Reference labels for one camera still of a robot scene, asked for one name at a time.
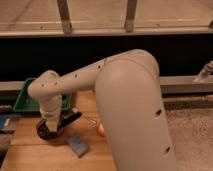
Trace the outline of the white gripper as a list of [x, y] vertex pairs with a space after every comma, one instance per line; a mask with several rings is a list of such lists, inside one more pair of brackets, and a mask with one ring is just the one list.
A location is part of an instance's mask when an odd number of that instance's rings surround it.
[[60, 121], [61, 109], [57, 108], [53, 111], [40, 110], [42, 118], [46, 121], [46, 126], [50, 132], [56, 132], [58, 130], [58, 124]]

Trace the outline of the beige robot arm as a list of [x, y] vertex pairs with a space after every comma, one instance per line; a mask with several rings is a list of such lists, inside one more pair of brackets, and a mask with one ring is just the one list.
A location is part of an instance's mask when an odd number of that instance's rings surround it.
[[29, 95], [50, 131], [57, 130], [61, 96], [94, 90], [117, 171], [177, 171], [156, 59], [141, 49], [106, 57], [64, 76], [48, 70]]

